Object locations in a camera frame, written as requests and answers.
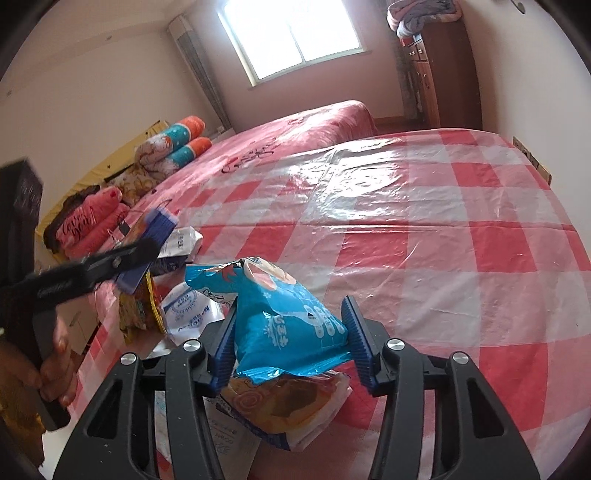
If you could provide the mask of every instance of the finger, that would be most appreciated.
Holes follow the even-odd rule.
[[[53,330],[53,348],[58,353],[64,353],[69,345],[69,333],[66,323],[57,317],[56,328]]]
[[[78,376],[73,375],[72,380],[70,381],[70,386],[66,390],[66,393],[64,393],[60,397],[60,404],[62,407],[66,408],[68,405],[70,405],[74,401],[74,399],[76,398],[77,388],[78,388]]]
[[[41,366],[41,379],[43,383],[53,382],[66,373],[70,359],[70,344],[66,344],[66,350],[62,353],[54,351]]]
[[[73,375],[74,363],[69,362],[68,367],[66,369],[66,373],[62,377],[47,384],[44,384],[41,387],[41,398],[45,401],[54,401],[61,395],[64,395],[64,393],[67,392],[68,388],[70,387]]]
[[[0,367],[18,378],[24,385],[41,388],[41,375],[30,360],[14,345],[0,340]]]

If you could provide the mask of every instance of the red and white checkered tablecloth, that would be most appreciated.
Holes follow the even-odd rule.
[[[261,160],[182,193],[169,208],[203,234],[199,263],[257,255],[338,316],[352,294],[366,317],[419,351],[469,353],[543,478],[589,421],[589,257],[554,193],[499,136],[451,129],[357,140]],[[125,351],[110,286],[98,298],[105,322],[80,369],[76,417]],[[385,399],[367,394],[352,364],[342,370],[353,394],[328,429],[302,453],[263,442],[249,479],[367,477]],[[432,417],[428,395],[425,458]]]

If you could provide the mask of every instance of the wooden cabinet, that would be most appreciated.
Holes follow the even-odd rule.
[[[405,48],[427,126],[481,130],[478,77],[463,21],[428,23],[415,39]]]

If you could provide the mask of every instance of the window frame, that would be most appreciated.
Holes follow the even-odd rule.
[[[244,68],[244,71],[246,72],[246,75],[248,76],[248,79],[253,87],[260,85],[261,83],[268,82],[269,80],[276,79],[277,77],[281,77],[287,73],[291,73],[296,70],[300,70],[302,68],[308,67],[310,65],[316,65],[319,63],[323,63],[325,61],[368,52],[368,50],[363,45],[363,41],[361,39],[361,36],[359,35],[359,32],[357,31],[357,28],[355,28],[355,23],[353,22],[353,19],[351,18],[350,14],[349,14],[349,10],[347,9],[345,2],[343,2],[343,0],[341,0],[341,2],[343,3],[343,7],[345,7],[345,10],[347,12],[347,16],[349,17],[349,21],[351,22],[351,26],[353,27],[353,33],[355,33],[355,37],[357,38],[357,42],[359,43],[359,47],[352,48],[350,50],[343,50],[343,51],[340,51],[337,53],[331,53],[329,55],[325,55],[323,57],[319,57],[314,60],[306,60],[304,58],[304,54],[301,51],[300,45],[297,41],[297,38],[291,30],[291,25],[288,22],[286,22],[287,28],[289,29],[290,34],[291,34],[291,38],[293,39],[295,47],[297,48],[297,51],[300,54],[301,63],[298,63],[297,65],[293,65],[291,67],[287,67],[286,69],[283,69],[283,70],[279,70],[278,72],[267,75],[266,77],[259,78],[258,75],[256,74],[254,67],[252,66],[252,63],[248,57],[248,54],[246,53],[246,50],[244,49],[244,47],[242,46],[242,43],[240,42],[240,38],[238,38],[238,35],[236,35],[236,33],[234,32],[234,29],[232,28],[232,25],[230,24],[230,22],[226,18],[226,14],[225,14],[224,9],[230,1],[231,0],[226,0],[220,4],[217,15],[220,19],[220,22],[222,23],[222,25],[224,27],[224,30],[226,31],[226,34],[230,38],[230,41],[232,42],[234,50],[236,50],[238,58],[240,59],[240,62],[242,63],[242,67]]]

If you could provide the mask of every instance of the silver screw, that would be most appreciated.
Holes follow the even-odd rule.
[[[201,348],[201,342],[199,340],[187,340],[183,344],[183,348],[186,352],[196,352]]]
[[[452,356],[453,360],[460,365],[466,365],[470,357],[468,357],[464,352],[456,352]]]
[[[388,340],[386,342],[386,345],[388,345],[388,348],[390,350],[397,350],[397,351],[400,351],[405,347],[404,342],[402,340],[397,339],[397,338],[391,338],[390,340]]]
[[[124,365],[131,365],[137,359],[138,358],[135,356],[134,353],[126,353],[124,356],[121,357],[121,363]]]

